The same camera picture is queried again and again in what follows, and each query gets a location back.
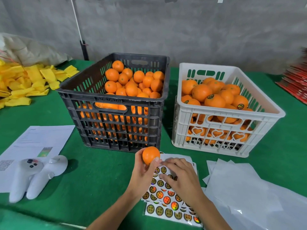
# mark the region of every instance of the round sticker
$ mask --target round sticker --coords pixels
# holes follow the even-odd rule
[[[179,208],[178,203],[177,203],[177,202],[172,202],[172,203],[171,203],[171,208],[172,208],[174,211],[178,210],[178,208]]]
[[[154,206],[150,204],[147,206],[146,210],[149,214],[152,214],[154,212]]]
[[[169,208],[165,209],[165,215],[166,215],[168,218],[172,217],[172,216],[173,216],[173,210],[172,210],[172,209],[169,209]]]
[[[150,195],[150,198],[151,198],[152,201],[157,200],[157,198],[154,195],[152,195],[152,194]]]
[[[196,216],[194,216],[193,219],[194,219],[195,223],[201,224],[201,220],[198,219]]]
[[[188,214],[183,214],[183,218],[186,220],[186,221],[191,221],[192,220],[192,216],[188,215]]]
[[[156,193],[156,196],[157,196],[157,198],[159,198],[159,199],[163,198],[163,193],[162,193],[162,191],[158,191],[158,192]]]
[[[168,183],[165,183],[165,188],[166,189],[171,189],[171,186]]]
[[[148,199],[149,198],[149,193],[148,191],[143,195],[143,199]]]
[[[164,199],[163,199],[163,202],[164,202],[165,204],[170,204],[170,203],[171,203],[171,198],[168,197],[168,196],[165,196]]]
[[[158,174],[160,172],[160,169],[157,167],[156,170],[154,171],[155,174]]]
[[[214,97],[214,94],[210,94],[207,99],[212,99]]]
[[[182,213],[181,212],[175,212],[174,216],[175,216],[176,219],[181,220]]]
[[[154,186],[151,186],[150,188],[149,188],[149,191],[150,191],[150,193],[155,193],[156,191],[157,191],[157,189],[156,189],[156,187],[154,187]]]
[[[163,215],[163,212],[164,212],[163,207],[158,206],[158,207],[156,208],[156,214],[157,214],[158,216],[162,216],[162,215]]]
[[[161,167],[161,172],[163,173],[163,174],[165,174],[166,173],[166,167],[165,166],[163,166],[163,167]]]
[[[239,104],[239,105],[237,105],[237,108],[239,109],[239,110],[242,110],[243,108],[244,108],[244,104]]]
[[[167,193],[168,193],[168,195],[171,196],[171,197],[173,197],[173,196],[175,195],[175,192],[172,192],[172,191],[168,191]]]
[[[175,200],[177,200],[177,202],[181,202],[182,201],[182,199],[178,196],[178,194],[176,194]]]
[[[159,180],[159,181],[157,182],[157,184],[158,184],[159,187],[162,187],[162,186],[164,185],[164,182],[163,182],[162,180]]]

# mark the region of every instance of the black plastic crate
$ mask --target black plastic crate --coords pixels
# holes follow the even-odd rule
[[[105,72],[120,60],[133,73],[142,70],[165,74],[161,98],[105,94]],[[65,80],[57,89],[84,144],[88,147],[137,152],[146,146],[160,148],[164,100],[169,91],[169,57],[112,53]],[[102,109],[98,103],[124,105],[126,110]]]

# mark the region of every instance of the forearm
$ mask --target forearm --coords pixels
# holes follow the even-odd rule
[[[128,212],[139,200],[126,191],[118,200],[99,216],[87,230],[113,230],[117,229]]]
[[[221,216],[213,202],[205,195],[198,202],[194,211],[201,219],[205,229],[207,230],[231,230],[230,226]]]

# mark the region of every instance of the concrete wall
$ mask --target concrete wall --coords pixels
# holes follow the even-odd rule
[[[75,0],[90,60],[111,52],[281,73],[307,46],[307,0]],[[0,0],[0,32],[82,59],[70,0]]]

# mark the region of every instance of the person's right hand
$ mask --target person's right hand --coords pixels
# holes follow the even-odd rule
[[[159,174],[159,178],[167,182],[185,203],[196,208],[205,195],[192,164],[179,158],[172,158],[161,164],[174,171],[178,179],[175,181],[166,174]]]

